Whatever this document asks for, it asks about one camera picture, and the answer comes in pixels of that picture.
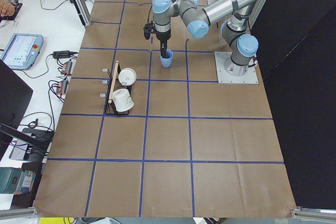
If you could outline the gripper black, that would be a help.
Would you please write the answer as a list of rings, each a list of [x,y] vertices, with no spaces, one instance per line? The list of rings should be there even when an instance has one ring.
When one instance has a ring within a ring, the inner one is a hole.
[[[171,32],[157,32],[156,37],[160,41],[160,56],[166,58],[167,41],[171,38]]]

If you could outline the person hand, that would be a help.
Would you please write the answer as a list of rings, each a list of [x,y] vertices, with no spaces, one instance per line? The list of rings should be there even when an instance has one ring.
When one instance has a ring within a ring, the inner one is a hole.
[[[1,17],[13,16],[15,7],[8,0],[0,0],[0,13]]]

